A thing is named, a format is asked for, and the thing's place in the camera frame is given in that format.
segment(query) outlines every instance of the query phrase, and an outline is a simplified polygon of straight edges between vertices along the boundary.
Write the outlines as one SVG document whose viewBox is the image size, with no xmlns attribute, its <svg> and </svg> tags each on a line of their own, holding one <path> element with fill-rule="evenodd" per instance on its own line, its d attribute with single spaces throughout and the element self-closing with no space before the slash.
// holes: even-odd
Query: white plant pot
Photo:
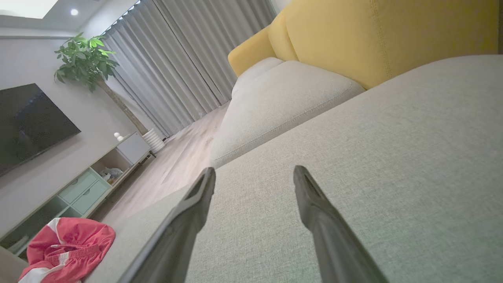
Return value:
<svg viewBox="0 0 503 283">
<path fill-rule="evenodd" d="M 166 144 L 161 140 L 155 129 L 151 129 L 148 133 L 143 135 L 147 144 L 152 148 L 153 153 L 158 153 Z"/>
</svg>

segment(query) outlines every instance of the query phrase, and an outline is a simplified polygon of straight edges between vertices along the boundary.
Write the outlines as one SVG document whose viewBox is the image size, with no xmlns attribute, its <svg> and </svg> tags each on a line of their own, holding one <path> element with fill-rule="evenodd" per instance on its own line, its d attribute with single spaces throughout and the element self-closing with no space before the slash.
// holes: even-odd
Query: sofa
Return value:
<svg viewBox="0 0 503 283">
<path fill-rule="evenodd" d="M 500 281 L 497 2 L 407 3 L 292 0 L 229 54 L 239 77 L 214 141 L 215 190 L 186 282 L 321 280 L 295 165 L 390 282 Z M 426 26 L 417 23 L 424 15 Z M 358 23 L 351 33 L 338 26 L 349 19 Z M 431 34 L 434 23 L 447 26 Z M 187 190 L 113 227 L 116 240 L 86 282 L 117 281 Z"/>
</svg>

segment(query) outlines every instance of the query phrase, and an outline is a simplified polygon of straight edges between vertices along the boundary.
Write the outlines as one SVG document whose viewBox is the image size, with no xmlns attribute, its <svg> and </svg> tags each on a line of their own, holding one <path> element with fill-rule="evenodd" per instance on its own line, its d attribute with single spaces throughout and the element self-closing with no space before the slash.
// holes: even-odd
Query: tv stand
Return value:
<svg viewBox="0 0 503 283">
<path fill-rule="evenodd" d="M 29 242 L 49 221 L 57 217 L 88 218 L 149 156 L 155 158 L 141 135 L 135 132 L 126 136 L 3 235 L 0 246 L 9 250 L 13 256 L 27 260 Z M 115 180 L 107 181 L 99 174 L 105 168 L 118 168 L 123 174 Z"/>
</svg>

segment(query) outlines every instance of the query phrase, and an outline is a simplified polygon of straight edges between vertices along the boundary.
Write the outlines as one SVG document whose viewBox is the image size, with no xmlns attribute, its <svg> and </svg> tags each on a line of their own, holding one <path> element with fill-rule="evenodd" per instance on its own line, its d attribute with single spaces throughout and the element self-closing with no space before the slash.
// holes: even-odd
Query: tv screen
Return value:
<svg viewBox="0 0 503 283">
<path fill-rule="evenodd" d="M 80 130 L 36 85 L 0 91 L 0 176 Z"/>
</svg>

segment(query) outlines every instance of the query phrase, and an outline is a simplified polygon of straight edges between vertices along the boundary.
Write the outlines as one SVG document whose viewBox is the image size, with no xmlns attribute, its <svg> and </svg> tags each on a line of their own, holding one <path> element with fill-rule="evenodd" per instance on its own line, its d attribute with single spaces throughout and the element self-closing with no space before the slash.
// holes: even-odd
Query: skylight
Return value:
<svg viewBox="0 0 503 283">
<path fill-rule="evenodd" d="M 43 19 L 58 0 L 0 1 L 0 15 Z"/>
</svg>

